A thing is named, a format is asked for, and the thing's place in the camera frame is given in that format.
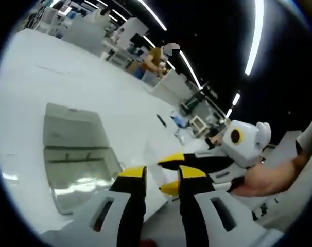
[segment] white robot part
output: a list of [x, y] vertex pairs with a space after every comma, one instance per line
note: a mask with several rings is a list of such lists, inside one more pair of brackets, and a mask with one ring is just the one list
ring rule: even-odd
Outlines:
[[224, 134], [221, 149], [241, 168], [248, 168], [259, 160], [263, 148], [270, 142], [268, 123], [256, 126], [234, 120]]

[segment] chair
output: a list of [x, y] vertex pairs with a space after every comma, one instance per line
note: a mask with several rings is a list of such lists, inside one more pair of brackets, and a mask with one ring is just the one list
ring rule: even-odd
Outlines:
[[51, 31], [55, 30], [56, 26], [58, 25], [57, 15], [57, 9], [53, 9], [50, 7], [45, 8], [42, 19], [35, 27], [35, 30], [41, 33], [50, 34]]

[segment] fluorescent light strip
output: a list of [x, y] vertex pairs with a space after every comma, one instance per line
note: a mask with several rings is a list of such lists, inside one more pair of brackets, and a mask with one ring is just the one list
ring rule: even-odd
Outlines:
[[154, 11], [152, 11], [151, 8], [143, 0], [137, 0], [137, 1], [141, 3], [148, 10], [148, 12], [152, 15], [152, 17], [154, 17], [154, 19], [158, 22], [158, 24], [162, 27], [162, 29], [164, 31], [167, 31], [166, 27], [161, 22], [161, 20], [157, 17], [157, 15], [154, 13]]
[[105, 4], [103, 1], [97, 0], [99, 3], [105, 5], [106, 7], [108, 7], [108, 4]]
[[171, 67], [173, 70], [176, 70], [176, 68], [170, 63], [170, 61], [167, 61], [167, 64], [170, 65], [170, 67]]
[[155, 48], [156, 46], [148, 39], [145, 35], [143, 35], [144, 39], [153, 47]]
[[115, 17], [113, 17], [111, 14], [109, 15], [109, 17], [113, 19], [115, 22], [118, 22], [118, 20]]
[[18, 180], [18, 176], [16, 175], [8, 175], [5, 173], [2, 173], [2, 175], [3, 175], [3, 178], [8, 179], [8, 180]]
[[247, 68], [245, 69], [245, 74], [247, 74], [248, 76], [252, 71], [252, 67], [258, 53], [261, 34], [263, 31], [263, 24], [264, 24], [264, 0], [255, 0], [255, 27], [253, 41]]
[[50, 7], [53, 7], [55, 4], [57, 4], [60, 0], [53, 0], [53, 2], [50, 4]]
[[233, 110], [232, 109], [229, 109], [227, 111], [227, 114], [226, 114], [226, 118], [229, 118], [230, 114], [232, 114]]
[[240, 94], [239, 94], [239, 93], [237, 93], [237, 94], [235, 95], [234, 100], [233, 100], [233, 106], [235, 106], [235, 105], [237, 104], [237, 102], [238, 102], [239, 98], [240, 98]]
[[92, 4], [91, 2], [89, 2], [89, 1], [84, 1], [85, 3], [87, 3], [87, 4], [89, 4], [89, 5], [91, 5], [91, 6], [93, 6], [94, 8], [97, 8], [97, 9], [99, 9], [99, 7], [98, 6], [96, 6], [95, 4]]
[[118, 12], [117, 12], [116, 10], [114, 10], [114, 9], [113, 9], [113, 11], [114, 11], [114, 13], [117, 14], [120, 18], [122, 18], [124, 21], [127, 22], [127, 19], [126, 19], [124, 16], [122, 16], [120, 13], [118, 13]]
[[132, 15], [125, 7], [123, 7], [121, 4], [119, 4], [117, 1], [112, 1], [114, 4], [118, 5], [120, 8], [123, 9], [123, 11], [127, 12], [129, 15]]
[[191, 75], [193, 76], [193, 79], [195, 80], [198, 89], [202, 89], [202, 87], [201, 87], [201, 85], [199, 84], [199, 81], [197, 80], [197, 77], [196, 77], [196, 75], [195, 75], [195, 73], [194, 73], [194, 71], [193, 71], [191, 65], [189, 64], [189, 62], [188, 62], [188, 60], [187, 60], [185, 54], [184, 54], [182, 51], [180, 51], [180, 55], [181, 55], [183, 61], [186, 63], [186, 65], [187, 65], [187, 67], [188, 67], [188, 69], [189, 69]]

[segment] red object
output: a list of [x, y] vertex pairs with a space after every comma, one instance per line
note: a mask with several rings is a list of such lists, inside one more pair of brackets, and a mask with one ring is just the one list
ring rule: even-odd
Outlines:
[[152, 239], [143, 239], [140, 240], [139, 247], [157, 247], [157, 244]]

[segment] lab workbench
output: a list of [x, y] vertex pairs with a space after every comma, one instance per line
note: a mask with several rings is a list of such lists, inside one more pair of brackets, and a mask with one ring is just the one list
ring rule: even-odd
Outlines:
[[183, 150], [170, 118], [174, 107], [125, 71], [55, 37], [25, 29], [8, 45], [0, 65], [0, 174], [31, 228], [42, 233], [71, 220], [57, 212], [45, 173], [42, 137], [49, 102], [97, 112], [124, 168], [150, 168], [145, 220], [161, 208], [168, 198], [159, 184], [177, 174], [156, 170], [155, 163]]

